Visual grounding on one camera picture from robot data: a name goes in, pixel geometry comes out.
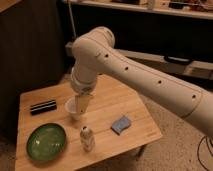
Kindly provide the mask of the yellow wooden gripper finger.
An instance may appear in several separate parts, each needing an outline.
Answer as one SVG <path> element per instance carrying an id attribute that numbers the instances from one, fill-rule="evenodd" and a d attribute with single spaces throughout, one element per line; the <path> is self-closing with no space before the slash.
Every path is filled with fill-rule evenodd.
<path id="1" fill-rule="evenodd" d="M 91 98 L 92 96 L 90 94 L 75 96 L 76 112 L 78 114 L 83 114 L 86 111 Z"/>

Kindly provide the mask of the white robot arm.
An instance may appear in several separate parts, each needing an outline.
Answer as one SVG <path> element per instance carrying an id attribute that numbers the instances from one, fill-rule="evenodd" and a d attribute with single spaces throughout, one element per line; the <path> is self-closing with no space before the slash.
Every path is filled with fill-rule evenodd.
<path id="1" fill-rule="evenodd" d="M 114 34 L 106 27 L 96 27 L 73 42 L 75 64 L 71 85 L 74 91 L 92 92 L 98 75 L 106 74 L 151 98 L 213 139 L 213 93 L 137 63 L 115 50 L 114 44 Z"/>

